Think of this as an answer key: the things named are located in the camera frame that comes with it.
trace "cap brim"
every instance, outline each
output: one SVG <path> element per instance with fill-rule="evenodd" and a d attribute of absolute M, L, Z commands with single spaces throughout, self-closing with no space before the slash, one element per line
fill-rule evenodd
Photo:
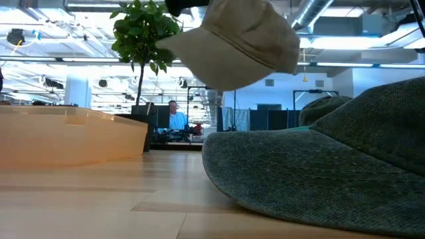
<path fill-rule="evenodd" d="M 210 135 L 211 181 L 250 210 L 391 236 L 425 235 L 425 179 L 305 127 Z"/>
<path fill-rule="evenodd" d="M 202 27 L 163 39 L 157 47 L 173 52 L 215 90 L 239 89 L 275 72 Z"/>

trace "green corduroy cap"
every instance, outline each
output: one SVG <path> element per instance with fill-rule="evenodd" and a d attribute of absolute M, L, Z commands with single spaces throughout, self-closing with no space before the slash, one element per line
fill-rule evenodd
<path fill-rule="evenodd" d="M 210 135 L 225 195 L 304 224 L 425 238 L 425 78 L 371 88 L 311 127 Z"/>
<path fill-rule="evenodd" d="M 310 102 L 299 113 L 299 126 L 312 125 L 316 120 L 326 116 L 351 99 L 348 96 L 326 96 Z"/>

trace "ceiling light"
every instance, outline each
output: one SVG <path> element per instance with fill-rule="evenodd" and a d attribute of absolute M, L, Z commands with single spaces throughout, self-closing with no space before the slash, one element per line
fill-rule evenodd
<path fill-rule="evenodd" d="M 301 37 L 299 39 L 299 47 L 300 48 L 311 48 L 311 41 L 306 37 Z"/>
<path fill-rule="evenodd" d="M 63 58 L 66 62 L 119 62 L 118 58 Z"/>
<path fill-rule="evenodd" d="M 421 64 L 381 64 L 382 68 L 404 68 L 404 69 L 425 69 Z"/>
<path fill-rule="evenodd" d="M 318 66 L 336 66 L 336 67 L 372 67 L 373 64 L 366 63 L 334 63 L 334 62 L 318 62 Z"/>
<path fill-rule="evenodd" d="M 319 37 L 312 48 L 329 50 L 365 50 L 376 45 L 378 38 L 370 37 Z"/>
<path fill-rule="evenodd" d="M 53 57 L 25 57 L 25 56 L 2 56 L 0 60 L 11 60 L 11 61 L 56 61 Z"/>
<path fill-rule="evenodd" d="M 297 65 L 298 66 L 309 66 L 310 62 L 299 62 Z"/>
<path fill-rule="evenodd" d="M 120 7 L 118 4 L 84 4 L 84 3 L 69 3 L 67 7 Z"/>
<path fill-rule="evenodd" d="M 321 17 L 360 17 L 368 7 L 332 7 L 327 8 L 320 16 Z"/>
<path fill-rule="evenodd" d="M 421 38 L 414 43 L 411 43 L 404 47 L 405 49 L 422 49 L 425 48 L 425 39 Z"/>

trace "blue shirt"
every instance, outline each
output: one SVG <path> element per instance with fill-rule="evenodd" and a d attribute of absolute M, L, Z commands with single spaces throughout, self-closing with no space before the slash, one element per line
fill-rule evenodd
<path fill-rule="evenodd" d="M 176 112 L 176 114 L 170 114 L 170 128 L 175 130 L 185 129 L 187 123 L 186 115 L 182 112 Z"/>

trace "floorboard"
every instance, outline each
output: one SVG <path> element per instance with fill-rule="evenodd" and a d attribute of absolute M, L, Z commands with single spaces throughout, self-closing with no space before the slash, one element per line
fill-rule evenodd
<path fill-rule="evenodd" d="M 380 238 L 284 222 L 220 193 L 200 152 L 54 169 L 0 169 L 0 238 Z"/>

